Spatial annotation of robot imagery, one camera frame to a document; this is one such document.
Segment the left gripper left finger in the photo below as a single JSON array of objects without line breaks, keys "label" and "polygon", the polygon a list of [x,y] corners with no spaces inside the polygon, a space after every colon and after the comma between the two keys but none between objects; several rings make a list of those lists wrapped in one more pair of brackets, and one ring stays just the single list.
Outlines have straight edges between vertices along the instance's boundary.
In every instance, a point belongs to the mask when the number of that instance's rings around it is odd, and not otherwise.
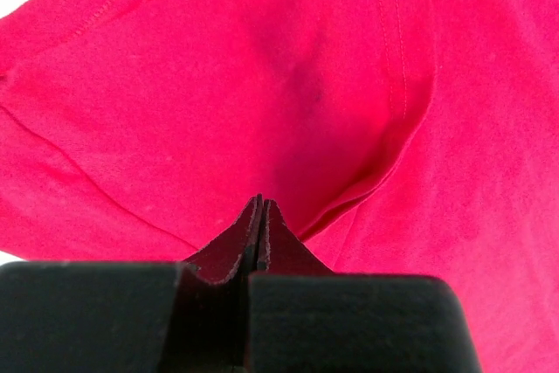
[{"label": "left gripper left finger", "polygon": [[240,372],[263,200],[178,262],[1,268],[4,372]]}]

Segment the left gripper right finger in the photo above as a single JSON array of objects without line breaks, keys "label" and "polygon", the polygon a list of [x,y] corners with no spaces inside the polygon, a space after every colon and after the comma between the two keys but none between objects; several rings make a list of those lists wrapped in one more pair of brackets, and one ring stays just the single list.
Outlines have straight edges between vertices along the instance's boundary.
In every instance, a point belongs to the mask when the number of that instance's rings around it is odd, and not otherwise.
[{"label": "left gripper right finger", "polygon": [[248,279],[251,372],[478,372],[464,311],[432,276],[340,274],[264,203]]}]

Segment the red t shirt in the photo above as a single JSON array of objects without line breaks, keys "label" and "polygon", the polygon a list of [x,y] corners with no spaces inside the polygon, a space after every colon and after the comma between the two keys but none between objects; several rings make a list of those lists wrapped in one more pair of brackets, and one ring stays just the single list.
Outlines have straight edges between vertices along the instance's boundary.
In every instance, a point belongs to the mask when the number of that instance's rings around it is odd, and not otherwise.
[{"label": "red t shirt", "polygon": [[343,272],[448,282],[486,372],[558,369],[558,0],[29,0],[1,248],[185,258],[257,194]]}]

